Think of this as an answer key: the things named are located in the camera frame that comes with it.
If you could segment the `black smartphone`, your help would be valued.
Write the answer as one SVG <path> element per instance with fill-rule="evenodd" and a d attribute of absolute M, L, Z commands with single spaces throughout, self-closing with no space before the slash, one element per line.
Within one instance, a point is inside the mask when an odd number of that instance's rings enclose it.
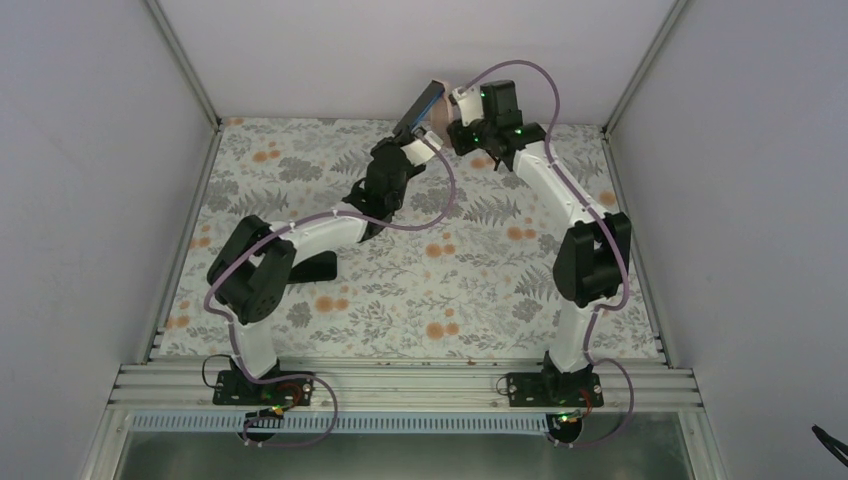
<path fill-rule="evenodd" d="M 395 138 L 410 137 L 418 125 L 427 117 L 436 102 L 443 97 L 445 87 L 442 82 L 431 80 L 407 112 L 392 130 Z"/>

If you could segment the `black phone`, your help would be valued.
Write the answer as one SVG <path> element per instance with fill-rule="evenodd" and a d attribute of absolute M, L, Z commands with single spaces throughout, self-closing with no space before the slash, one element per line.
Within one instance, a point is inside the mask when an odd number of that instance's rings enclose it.
<path fill-rule="evenodd" d="M 288 284 L 305 284 L 333 281 L 338 276 L 338 257 L 333 251 L 325 251 L 294 265 L 287 279 Z"/>

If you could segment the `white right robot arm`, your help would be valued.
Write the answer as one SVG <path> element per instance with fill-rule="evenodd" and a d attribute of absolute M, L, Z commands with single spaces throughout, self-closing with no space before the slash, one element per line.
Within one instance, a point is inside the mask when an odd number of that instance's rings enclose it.
<path fill-rule="evenodd" d="M 565 407 L 580 393 L 575 372 L 590 365 L 591 332 L 601 310 L 617 310 L 630 296 L 632 224 L 591 198 L 555 153 L 550 133 L 527 123 L 511 80 L 458 87 L 449 95 L 458 110 L 447 132 L 459 154 L 486 152 L 525 182 L 564 235 L 552 266 L 563 300 L 557 332 L 544 366 L 544 399 Z"/>

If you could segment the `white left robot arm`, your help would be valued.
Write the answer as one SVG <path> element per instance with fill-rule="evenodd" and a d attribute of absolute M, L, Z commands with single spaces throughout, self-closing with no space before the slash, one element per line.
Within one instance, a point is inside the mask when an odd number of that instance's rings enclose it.
<path fill-rule="evenodd" d="M 243 218 L 207 273 L 204 309 L 228 325 L 239 392 L 255 405 L 277 394 L 279 361 L 266 318 L 291 283 L 331 278 L 329 256 L 337 249 L 395 230 L 408 182 L 422 173 L 443 143 L 432 132 L 382 139 L 372 150 L 365 178 L 334 208 L 279 229 L 251 215 Z"/>

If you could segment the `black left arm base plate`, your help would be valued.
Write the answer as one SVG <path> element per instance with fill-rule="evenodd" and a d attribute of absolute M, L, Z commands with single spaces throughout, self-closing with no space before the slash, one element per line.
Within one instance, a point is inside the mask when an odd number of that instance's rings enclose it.
<path fill-rule="evenodd" d="M 218 373 L 212 403 L 235 406 L 309 406 L 314 382 L 296 378 L 271 384 L 249 382 L 239 371 Z"/>

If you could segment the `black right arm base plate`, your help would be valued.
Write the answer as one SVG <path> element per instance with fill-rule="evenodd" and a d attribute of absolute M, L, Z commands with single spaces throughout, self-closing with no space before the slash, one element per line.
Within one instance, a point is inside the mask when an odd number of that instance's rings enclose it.
<path fill-rule="evenodd" d="M 495 391 L 513 408 L 595 408 L 605 399 L 600 378 L 589 372 L 558 375 L 543 372 L 511 372 L 495 382 Z"/>

